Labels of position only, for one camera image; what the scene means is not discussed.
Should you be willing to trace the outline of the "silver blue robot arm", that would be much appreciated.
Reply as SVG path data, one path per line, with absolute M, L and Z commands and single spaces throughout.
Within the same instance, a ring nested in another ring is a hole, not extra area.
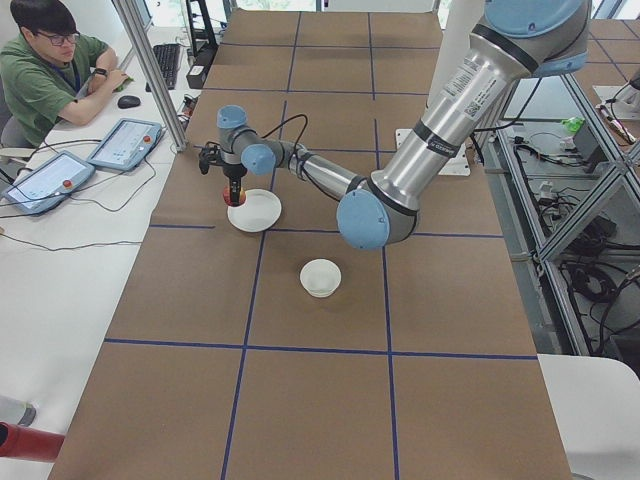
M 587 59 L 588 1 L 487 1 L 469 32 L 469 48 L 390 162 L 359 176 L 299 142 L 267 140 L 245 110 L 217 113 L 220 161 L 229 179 L 227 204 L 240 203 L 241 179 L 286 168 L 338 202 L 340 234 L 354 248 L 378 249 L 408 238 L 420 197 L 455 157 L 487 111 L 514 82 L 579 70 Z

